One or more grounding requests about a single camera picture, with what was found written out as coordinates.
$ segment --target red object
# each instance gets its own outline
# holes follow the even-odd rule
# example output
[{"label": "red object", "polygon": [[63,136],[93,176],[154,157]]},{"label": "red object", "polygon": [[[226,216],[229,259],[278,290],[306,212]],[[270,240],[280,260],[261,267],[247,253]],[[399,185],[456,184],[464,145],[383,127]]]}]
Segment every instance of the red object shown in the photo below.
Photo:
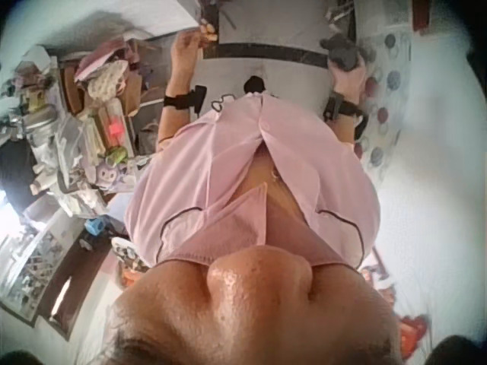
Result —
[{"label": "red object", "polygon": [[110,135],[114,137],[117,137],[125,133],[125,128],[123,127],[123,123],[119,118],[112,118],[108,130],[110,131]]},{"label": "red object", "polygon": [[412,29],[426,30],[429,27],[431,0],[412,0]]},{"label": "red object", "polygon": [[379,91],[379,84],[373,77],[369,77],[365,82],[365,94],[367,97],[375,97]]},{"label": "red object", "polygon": [[386,108],[380,108],[377,112],[377,120],[380,124],[384,124],[389,119],[389,112]]},{"label": "red object", "polygon": [[403,360],[409,359],[418,348],[421,339],[428,331],[428,318],[418,316],[401,318],[399,328],[401,331],[401,354]]}]

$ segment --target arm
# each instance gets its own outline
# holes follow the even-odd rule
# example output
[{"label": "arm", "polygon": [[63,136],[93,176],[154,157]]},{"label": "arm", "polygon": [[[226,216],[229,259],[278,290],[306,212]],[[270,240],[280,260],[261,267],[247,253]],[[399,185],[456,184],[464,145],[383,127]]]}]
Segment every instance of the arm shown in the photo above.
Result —
[{"label": "arm", "polygon": [[[367,73],[363,58],[360,57],[360,65],[350,72],[342,71],[330,60],[328,61],[328,68],[333,76],[333,90],[343,95],[345,100],[358,105]],[[333,120],[327,125],[332,129],[339,141],[354,144],[354,122],[355,117],[340,114],[337,120]]]},{"label": "arm", "polygon": [[[190,30],[177,35],[170,52],[173,67],[166,88],[167,96],[176,97],[189,93],[200,42],[199,30]],[[174,106],[164,107],[159,122],[157,152],[162,150],[164,141],[172,138],[189,122],[189,110],[176,110]]]}]

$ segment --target black stripe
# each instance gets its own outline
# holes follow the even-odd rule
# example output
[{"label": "black stripe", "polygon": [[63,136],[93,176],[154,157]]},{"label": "black stripe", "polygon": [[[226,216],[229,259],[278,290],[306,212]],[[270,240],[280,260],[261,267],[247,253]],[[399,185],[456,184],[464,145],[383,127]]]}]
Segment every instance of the black stripe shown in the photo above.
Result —
[{"label": "black stripe", "polygon": [[219,43],[205,49],[204,59],[276,59],[328,69],[328,56],[306,49],[261,43]]},{"label": "black stripe", "polygon": [[357,230],[358,237],[360,238],[360,245],[361,245],[361,249],[362,249],[362,257],[360,258],[360,262],[358,263],[356,268],[357,269],[360,268],[360,265],[362,265],[362,262],[364,261],[365,249],[364,249],[364,240],[362,238],[362,233],[361,233],[360,229],[358,228],[358,225],[353,223],[352,221],[349,221],[348,219],[340,217],[337,213],[332,212],[332,211],[327,211],[327,210],[318,211],[318,214],[321,214],[321,213],[331,214],[333,217],[335,217],[339,221],[342,221],[343,223],[350,224]]},{"label": "black stripe", "polygon": [[184,209],[183,211],[180,211],[178,214],[174,215],[173,217],[169,218],[167,221],[164,222],[164,224],[162,225],[162,228],[161,228],[161,233],[159,233],[159,237],[161,238],[161,245],[159,246],[158,253],[155,256],[155,263],[156,264],[159,263],[159,255],[161,254],[162,247],[164,246],[164,241],[162,240],[162,233],[166,229],[166,226],[170,222],[172,222],[176,218],[178,218],[181,214],[187,213],[188,211],[194,211],[195,209],[198,210],[198,211],[202,211],[202,209],[200,207],[187,208],[187,209]]}]

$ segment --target pink shirt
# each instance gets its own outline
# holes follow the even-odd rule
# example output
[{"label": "pink shirt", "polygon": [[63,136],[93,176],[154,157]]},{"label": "pink shirt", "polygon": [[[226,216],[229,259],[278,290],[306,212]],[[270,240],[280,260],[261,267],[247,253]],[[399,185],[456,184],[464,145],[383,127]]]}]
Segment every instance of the pink shirt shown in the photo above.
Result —
[{"label": "pink shirt", "polygon": [[[360,265],[374,245],[380,208],[358,158],[313,113],[260,94],[183,127],[152,160],[126,212],[129,235],[148,265],[170,258],[225,214],[262,142],[307,225],[346,263]],[[265,212],[265,199],[260,207]],[[247,219],[265,232],[261,214]]]}]

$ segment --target pink face mask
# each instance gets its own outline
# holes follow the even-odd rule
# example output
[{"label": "pink face mask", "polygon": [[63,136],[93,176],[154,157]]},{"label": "pink face mask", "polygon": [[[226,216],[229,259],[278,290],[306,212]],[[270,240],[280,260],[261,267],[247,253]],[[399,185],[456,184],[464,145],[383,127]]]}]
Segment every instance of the pink face mask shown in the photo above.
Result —
[{"label": "pink face mask", "polygon": [[265,186],[247,192],[218,212],[160,264],[182,260],[210,266],[219,257],[261,245],[302,256],[311,266],[347,265],[305,223],[269,201]]}]

